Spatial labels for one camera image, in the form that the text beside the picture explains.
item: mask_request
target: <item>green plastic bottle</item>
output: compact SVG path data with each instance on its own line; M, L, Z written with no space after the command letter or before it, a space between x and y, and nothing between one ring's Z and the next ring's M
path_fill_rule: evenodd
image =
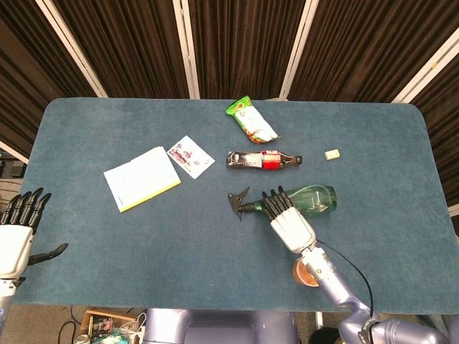
M293 205L304 216L325 214L336 209L336 192L333 186L313 184L289 190L286 193L293 202ZM260 199L253 203L243 204L239 207L238 211L262 212L261 201Z

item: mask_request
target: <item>notebook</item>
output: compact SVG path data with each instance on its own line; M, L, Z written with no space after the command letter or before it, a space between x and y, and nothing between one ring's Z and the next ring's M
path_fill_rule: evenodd
M104 176L121 212L181 183L163 147L106 171Z

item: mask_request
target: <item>black cable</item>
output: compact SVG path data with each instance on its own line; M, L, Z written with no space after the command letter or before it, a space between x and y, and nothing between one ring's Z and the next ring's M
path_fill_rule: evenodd
M368 283L368 280L366 279L365 275L363 274L362 271L360 271L360 269L358 267L356 267L356 265L351 262L349 259L347 259L342 253L340 253L338 250L334 249L332 246L330 246L329 244L327 244L326 242L323 242L319 239L317 239L318 242L320 242L322 245L324 246L327 246L329 249L332 249L334 250L337 254L339 254L340 256L343 257L344 260L346 260L360 275L361 275L361 278L364 279L365 281L365 284L366 284L366 287L368 287L368 293L370 294L370 317L373 317L373 292L372 292L372 288L370 287L370 284Z
M59 330L59 335L57 336L57 344L60 344L60 335L62 334L62 330L64 330L64 327L68 324L73 324L73 333L72 333L72 343L73 340L75 339L75 331L77 330L77 324L75 324L73 321L69 320L67 322L64 322Z
M72 320L75 321L78 325L81 325L81 322L75 319L75 316L73 316L73 306L70 306L70 317L72 317Z

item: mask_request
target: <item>robot finger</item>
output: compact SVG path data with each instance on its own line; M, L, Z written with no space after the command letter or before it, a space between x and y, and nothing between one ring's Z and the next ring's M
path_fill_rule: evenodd
M35 207L35 203L37 202L37 199L42 194L42 192L43 188L38 188L34 191L34 193L30 196L29 200L26 202L21 218L19 220L19 224L21 224L22 226L28 225L30 215L32 214Z
M16 206L14 206L14 210L9 220L10 224L19 223L19 217L21 216L22 210L24 209L24 205L26 201L29 199L30 195L32 195L32 192L28 191L24 195L22 195L22 197L16 202Z
M51 198L51 194L47 193L46 195L42 197L42 199L40 199L37 202L37 205L35 205L34 212L32 213L32 216L30 217L30 220L29 220L29 226L33 228L34 234L37 232L38 223L40 222L40 219L42 218L42 212L43 212L44 206L46 205L46 203L49 201L50 198Z
M274 220L275 217L270 213L268 208L266 208L264 201L261 202L261 209L263 210L263 213L265 213L266 217L269 218L270 221Z
M5 212L3 213L0 224L7 224L9 217L13 211L14 205L16 204L17 200L21 198L21 195L16 195L11 199L11 201L6 205Z
M269 209L269 211L271 212L271 214L274 215L274 217L277 217L280 214L279 209L275 207L275 205L271 202L270 198L264 191L261 194L263 196L263 201L265 202L266 208Z
M285 193L284 189L282 186L279 186L279 194L280 197L282 197L282 200L284 203L287 205L288 208L291 208L293 206L292 201L288 198L287 194Z
M274 200L275 205L278 206L278 208L280 209L280 212L282 213L283 211L285 211L286 207L281 200L282 197L279 198L278 195L275 194L275 191L273 189L271 189L271 196Z

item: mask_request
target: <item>green snack package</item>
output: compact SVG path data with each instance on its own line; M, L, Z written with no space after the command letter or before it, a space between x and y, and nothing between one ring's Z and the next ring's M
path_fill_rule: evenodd
M265 143L279 137L252 105L248 95L227 107L227 114L235 118L245 134L253 142Z

